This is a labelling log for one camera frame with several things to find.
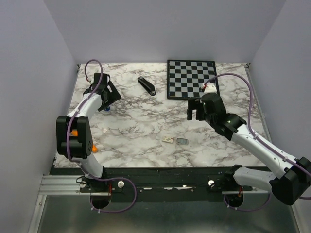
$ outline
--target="orange connector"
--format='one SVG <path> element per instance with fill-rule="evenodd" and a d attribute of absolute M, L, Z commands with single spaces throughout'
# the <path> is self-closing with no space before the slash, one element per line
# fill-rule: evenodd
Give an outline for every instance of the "orange connector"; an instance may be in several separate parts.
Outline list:
<path fill-rule="evenodd" d="M 73 130 L 73 131 L 71 132 L 71 134 L 72 134 L 73 136 L 78 136 L 78 131 Z M 97 147 L 96 147 L 94 144 L 93 144 L 93 149 L 92 149 L 92 151 L 93 151 L 93 153 L 98 152 L 98 149 L 97 149 Z"/>

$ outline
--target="black stapler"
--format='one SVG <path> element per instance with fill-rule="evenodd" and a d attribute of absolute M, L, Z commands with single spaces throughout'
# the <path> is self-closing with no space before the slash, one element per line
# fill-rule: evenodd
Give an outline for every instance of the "black stapler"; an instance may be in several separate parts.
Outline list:
<path fill-rule="evenodd" d="M 148 82 L 147 80 L 145 80 L 142 76 L 140 76 L 140 77 L 138 78 L 138 82 L 140 83 L 140 85 L 143 86 L 143 88 L 145 88 L 145 90 L 146 90 L 151 96 L 155 96 L 155 95 L 156 95 L 155 86 L 153 86 L 150 82 Z"/>

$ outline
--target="small object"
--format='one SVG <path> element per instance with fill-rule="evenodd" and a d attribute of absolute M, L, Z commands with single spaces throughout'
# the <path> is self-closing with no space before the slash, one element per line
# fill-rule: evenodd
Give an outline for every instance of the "small object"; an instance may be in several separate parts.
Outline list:
<path fill-rule="evenodd" d="M 71 132 L 71 134 L 72 134 L 72 136 L 77 137 L 77 136 L 78 136 L 78 131 L 77 131 L 77 130 L 73 130 L 73 131 Z"/>
<path fill-rule="evenodd" d="M 84 188 L 85 186 L 86 186 L 85 183 L 80 183 L 80 184 L 79 184 L 79 187 L 80 187 L 80 188 Z"/>
<path fill-rule="evenodd" d="M 238 193 L 238 197 L 240 198 L 243 195 L 243 187 L 240 186 L 240 191 Z"/>
<path fill-rule="evenodd" d="M 98 149 L 97 149 L 97 147 L 93 144 L 93 153 L 96 153 L 96 152 L 98 152 Z"/>
<path fill-rule="evenodd" d="M 148 82 L 147 80 L 145 80 L 142 76 L 140 76 L 140 77 L 138 78 L 138 82 L 140 83 L 140 85 L 142 85 L 143 88 L 145 88 L 145 90 L 146 90 L 151 96 L 155 96 L 155 95 L 156 95 L 155 86 L 153 86 L 150 82 Z"/>
<path fill-rule="evenodd" d="M 209 187 L 213 187 L 215 185 L 215 182 L 213 180 L 208 181 Z"/>
<path fill-rule="evenodd" d="M 104 108 L 105 112 L 108 112 L 109 110 L 110 110 L 110 106 Z"/>
<path fill-rule="evenodd" d="M 173 137 L 164 136 L 162 141 L 163 142 L 168 142 L 168 143 L 173 143 L 174 138 Z"/>
<path fill-rule="evenodd" d="M 204 92 L 204 89 L 206 88 L 205 83 L 201 84 L 201 90 Z"/>
<path fill-rule="evenodd" d="M 188 139 L 185 138 L 177 138 L 176 143 L 180 145 L 188 145 Z"/>
<path fill-rule="evenodd" d="M 124 182 L 123 181 L 119 181 L 118 182 L 118 187 L 119 188 L 123 188 L 124 187 Z"/>

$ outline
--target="blue object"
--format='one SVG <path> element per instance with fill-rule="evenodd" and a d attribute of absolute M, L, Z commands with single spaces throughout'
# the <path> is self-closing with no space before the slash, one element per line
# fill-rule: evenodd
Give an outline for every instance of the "blue object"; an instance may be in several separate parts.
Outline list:
<path fill-rule="evenodd" d="M 109 110 L 110 110 L 110 106 L 104 108 L 104 111 L 105 111 L 105 112 L 108 112 Z"/>

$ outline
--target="metal floor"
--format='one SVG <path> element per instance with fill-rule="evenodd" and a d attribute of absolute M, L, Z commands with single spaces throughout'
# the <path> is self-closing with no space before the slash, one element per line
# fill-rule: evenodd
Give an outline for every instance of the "metal floor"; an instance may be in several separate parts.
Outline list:
<path fill-rule="evenodd" d="M 266 194 L 247 194 L 244 208 L 258 207 Z M 110 209 L 127 203 L 112 203 Z M 91 211 L 87 196 L 48 196 L 40 233 L 295 233 L 290 206 L 272 198 L 256 212 L 227 209 L 222 202 L 138 202 L 120 214 Z"/>

